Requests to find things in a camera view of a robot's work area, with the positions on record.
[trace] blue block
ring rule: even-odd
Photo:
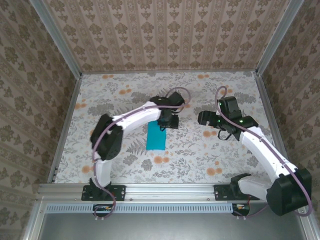
[[[167,130],[160,130],[157,121],[148,123],[148,133],[146,137],[147,150],[165,150],[166,149]]]

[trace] floral tablecloth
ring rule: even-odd
[[[237,98],[243,115],[252,116],[272,141],[252,72],[83,75],[55,183],[87,183],[93,176],[90,136],[102,114],[126,113],[178,86],[188,88],[192,99],[179,113],[179,128],[167,129],[166,149],[147,151],[147,125],[135,129],[125,136],[114,159],[112,182],[216,183],[241,173],[265,178],[264,169],[245,146],[234,137],[221,141],[217,129],[197,122],[199,112],[216,111],[214,94],[221,85],[227,86],[227,96]]]

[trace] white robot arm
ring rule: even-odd
[[[183,98],[174,93],[174,97],[170,96],[170,101],[163,103],[168,98],[153,97],[143,106],[123,115],[109,117],[103,115],[93,134],[91,136],[92,147],[95,145],[101,132],[113,121],[122,119],[117,122],[108,132],[107,136],[99,144],[99,148],[95,153],[96,162],[96,180],[103,188],[107,188],[111,184],[111,168],[113,158],[119,153],[121,149],[121,142],[123,136],[148,122],[158,121],[159,127],[163,128],[178,128],[177,115],[172,113],[171,109],[158,108],[160,105],[180,106],[184,103]],[[302,193],[299,186],[293,180],[289,171],[284,167],[286,165],[299,178],[309,196],[311,196],[311,175],[306,169],[298,169],[294,164],[283,157],[276,148],[268,141],[267,143],[272,149],[281,156],[283,163],[280,163],[275,155],[261,142],[264,136],[258,123],[251,116],[242,116],[239,110],[237,100],[234,97],[225,97],[219,100],[220,109],[223,114],[231,121],[237,122],[242,127],[253,131],[258,137],[252,135],[247,131],[242,131],[239,128],[225,121],[220,115],[212,111],[202,111],[198,116],[198,122],[201,125],[207,125],[220,129],[220,131],[227,131],[230,136],[233,135],[238,141],[246,146],[257,160],[262,164],[267,172],[270,181],[261,180],[250,174],[241,174],[231,179],[230,188],[236,192],[245,195],[251,195],[261,200],[268,202],[270,208],[277,215],[281,216],[288,212],[294,211],[300,207],[306,206],[306,197]],[[92,179],[96,186],[99,186],[95,179]]]
[[[141,107],[136,108],[130,112],[127,112],[125,114],[118,115],[118,116],[113,116],[112,120],[116,121],[118,119],[121,119],[124,115],[130,114],[131,112],[137,109],[143,109],[148,106],[157,106],[157,104],[155,104],[152,101],[148,101]],[[152,121],[157,121],[160,118],[160,115],[161,115],[161,110],[159,108],[149,108],[147,110],[139,111],[127,117],[126,119],[119,121],[116,125],[122,128],[123,130],[122,137],[124,137],[128,133],[130,133],[132,130],[139,128],[144,124],[147,124]],[[101,156],[97,152],[95,153],[95,159],[98,159],[96,162],[96,179],[102,187],[106,187],[111,182],[110,174],[111,174],[112,163],[114,160],[113,159],[102,160]]]
[[[242,116],[235,97],[223,97],[218,100],[218,103],[223,115],[243,130],[213,111],[200,112],[198,123],[207,125],[209,122],[209,126],[220,129],[219,139],[221,139],[220,131],[227,131],[229,136],[233,135],[252,152],[270,178],[270,181],[265,181],[248,173],[232,177],[229,186],[235,198],[243,194],[257,197],[266,201],[271,210],[279,216],[308,205],[308,200],[302,188],[287,168],[298,178],[311,197],[312,177],[308,170],[305,168],[298,169],[283,157],[266,139],[258,123],[251,116]],[[283,161],[282,163],[267,145]]]

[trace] patterned wallpaper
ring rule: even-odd
[[[313,176],[320,219],[320,1],[306,0],[263,73],[289,159]]]
[[[45,0],[83,72],[254,69],[289,0]]]
[[[75,79],[27,0],[0,1],[0,239],[28,223]]]

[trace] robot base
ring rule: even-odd
[[[243,173],[231,178],[230,184],[217,184],[214,185],[214,197],[217,201],[247,201],[250,200],[259,200],[252,195],[243,194],[238,186],[238,181],[246,176],[250,176],[248,173]]]
[[[124,201],[126,196],[125,185],[111,185],[111,183],[105,187],[111,192],[117,201]],[[105,191],[98,188],[92,179],[90,178],[89,185],[83,186],[82,190],[82,201],[112,201],[112,197],[109,196]]]

